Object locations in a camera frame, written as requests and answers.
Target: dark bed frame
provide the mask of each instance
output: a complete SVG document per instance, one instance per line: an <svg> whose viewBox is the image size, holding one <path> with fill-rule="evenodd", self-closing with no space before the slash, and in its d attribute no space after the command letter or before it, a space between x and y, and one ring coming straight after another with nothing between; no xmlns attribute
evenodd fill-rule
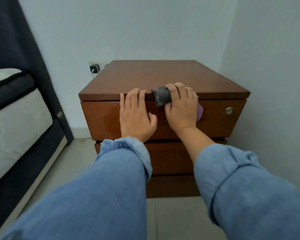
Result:
<svg viewBox="0 0 300 240"><path fill-rule="evenodd" d="M49 111L53 124L37 142L0 179L0 228L18 205L44 166L52 157L64 137L67 144L73 140L59 99L53 89L51 78L36 41L29 28L18 0L0 0L0 68L18 68L20 80L27 80L27 89L22 82L16 86L1 86L0 102L11 103L26 91L38 88Z"/></svg>

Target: drawer lock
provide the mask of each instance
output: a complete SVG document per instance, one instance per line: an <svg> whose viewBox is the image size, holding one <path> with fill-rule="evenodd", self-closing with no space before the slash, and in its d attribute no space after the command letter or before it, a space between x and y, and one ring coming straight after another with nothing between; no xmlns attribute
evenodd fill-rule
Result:
<svg viewBox="0 0 300 240"><path fill-rule="evenodd" d="M226 113L227 115L232 114L232 112L233 112L233 108L232 108L232 107L229 107L229 108L226 108L226 109L225 109L225 113Z"/></svg>

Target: tile grout line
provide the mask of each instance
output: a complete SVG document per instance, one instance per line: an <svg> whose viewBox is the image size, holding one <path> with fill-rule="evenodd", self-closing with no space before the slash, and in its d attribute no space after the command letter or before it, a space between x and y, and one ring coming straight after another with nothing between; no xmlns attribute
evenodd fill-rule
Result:
<svg viewBox="0 0 300 240"><path fill-rule="evenodd" d="M154 199L154 219L155 219L155 233L158 240L158 226L157 226L157 213L156 213L156 199Z"/></svg>

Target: nightstand top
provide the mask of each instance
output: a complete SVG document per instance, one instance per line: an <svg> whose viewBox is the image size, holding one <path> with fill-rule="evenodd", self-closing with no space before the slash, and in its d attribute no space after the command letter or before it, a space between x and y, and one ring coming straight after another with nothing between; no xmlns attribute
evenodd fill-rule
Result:
<svg viewBox="0 0 300 240"><path fill-rule="evenodd" d="M134 88L146 90L181 82L201 100L245 99L250 92L195 60L114 60L80 93L81 101L118 101L120 93Z"/></svg>

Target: tile floor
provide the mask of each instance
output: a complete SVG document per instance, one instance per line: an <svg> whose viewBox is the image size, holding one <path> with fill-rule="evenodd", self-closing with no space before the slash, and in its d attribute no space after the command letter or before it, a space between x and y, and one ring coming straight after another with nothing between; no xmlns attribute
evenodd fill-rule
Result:
<svg viewBox="0 0 300 240"><path fill-rule="evenodd" d="M75 179L94 162L96 151L91 139L75 139L52 165L24 211L57 187ZM147 199L148 240L226 239L213 225L201 197Z"/></svg>

